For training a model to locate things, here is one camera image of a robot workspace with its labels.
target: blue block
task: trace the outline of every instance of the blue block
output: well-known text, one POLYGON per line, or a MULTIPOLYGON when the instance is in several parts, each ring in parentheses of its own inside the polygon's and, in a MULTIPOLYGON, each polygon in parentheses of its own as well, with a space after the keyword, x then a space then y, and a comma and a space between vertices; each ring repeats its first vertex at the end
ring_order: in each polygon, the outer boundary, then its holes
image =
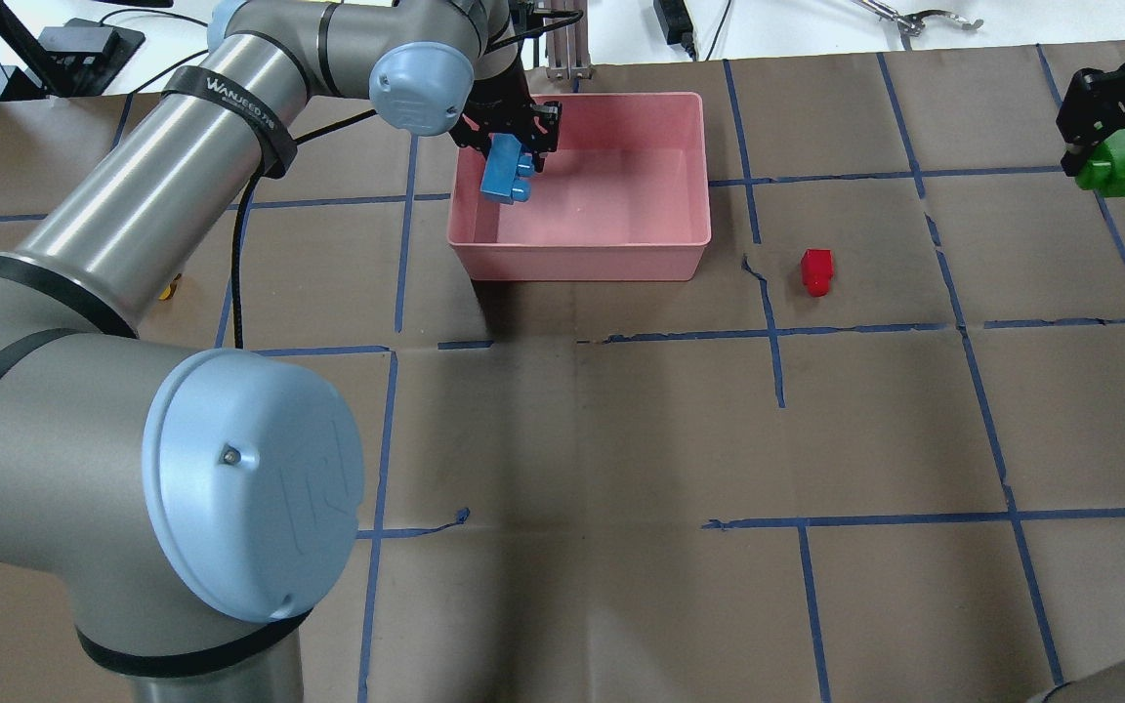
POLYGON ((492 135, 480 192, 495 204, 525 204, 532 195, 532 155, 513 134, 492 135))

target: pink plastic bin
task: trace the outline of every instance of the pink plastic bin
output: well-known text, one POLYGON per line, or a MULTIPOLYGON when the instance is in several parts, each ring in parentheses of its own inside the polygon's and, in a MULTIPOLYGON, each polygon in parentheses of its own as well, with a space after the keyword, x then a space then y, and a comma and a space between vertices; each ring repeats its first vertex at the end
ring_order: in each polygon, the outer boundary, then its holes
POLYGON ((484 157, 459 151, 450 245, 474 280, 688 280, 710 243, 695 92, 544 94, 559 150, 526 204, 480 196, 484 157))

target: blue plastic cap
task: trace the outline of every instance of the blue plastic cap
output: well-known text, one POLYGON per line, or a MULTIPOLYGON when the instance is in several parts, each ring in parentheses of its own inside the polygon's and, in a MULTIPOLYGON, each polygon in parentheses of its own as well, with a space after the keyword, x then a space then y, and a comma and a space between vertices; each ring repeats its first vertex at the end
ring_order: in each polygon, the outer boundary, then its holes
POLYGON ((513 134, 492 135, 480 192, 495 204, 525 204, 532 196, 528 178, 536 174, 532 155, 513 134))
POLYGON ((362 445, 317 373, 232 349, 190 357, 153 400, 142 468, 159 546, 228 618, 312 610, 346 565, 362 445))
POLYGON ((471 62, 436 40, 390 49, 371 69, 367 93, 380 117, 420 137, 450 132, 462 115, 475 80, 471 62))
POLYGON ((206 49, 215 52, 219 44, 224 43, 224 36, 228 31, 228 22, 233 21, 233 15, 245 4, 248 0, 222 0, 219 4, 210 10, 210 22, 206 26, 206 49))

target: white surface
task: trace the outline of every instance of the white surface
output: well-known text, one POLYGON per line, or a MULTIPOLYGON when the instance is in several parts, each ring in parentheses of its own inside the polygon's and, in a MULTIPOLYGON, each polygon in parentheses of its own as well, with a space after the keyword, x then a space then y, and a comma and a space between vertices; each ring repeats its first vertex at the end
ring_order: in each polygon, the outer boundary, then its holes
MULTIPOLYGON (((360 0, 385 4, 388 0, 360 0)), ((216 0, 176 0, 174 12, 207 19, 216 0)), ((687 0, 698 49, 705 54, 724 0, 687 0)), ((91 0, 8 0, 36 35, 44 26, 68 18, 99 18, 115 4, 91 0)), ((969 18, 983 18, 976 33, 933 21, 916 48, 1066 44, 1073 40, 1125 39, 1125 0, 889 0, 902 12, 946 9, 969 18)), ((666 46, 654 13, 652 0, 588 0, 590 53, 594 63, 686 62, 677 46, 666 46)), ((160 69, 205 48, 201 27, 172 18, 122 15, 122 26, 146 34, 146 43, 108 92, 126 92, 160 69)), ((732 0, 728 26, 714 57, 795 56, 901 51, 892 22, 881 21, 852 0, 732 0)), ((4 63, 19 61, 0 40, 4 63)), ((153 84, 158 89, 162 81, 153 84)))

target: green toy block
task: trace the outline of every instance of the green toy block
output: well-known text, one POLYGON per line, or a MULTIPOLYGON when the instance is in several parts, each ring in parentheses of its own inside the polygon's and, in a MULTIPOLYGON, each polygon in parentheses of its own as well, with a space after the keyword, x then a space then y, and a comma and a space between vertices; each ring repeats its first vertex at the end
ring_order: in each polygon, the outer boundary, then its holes
POLYGON ((1125 197, 1125 129, 1106 139, 1088 165, 1076 177, 1084 190, 1095 190, 1105 197, 1125 197))

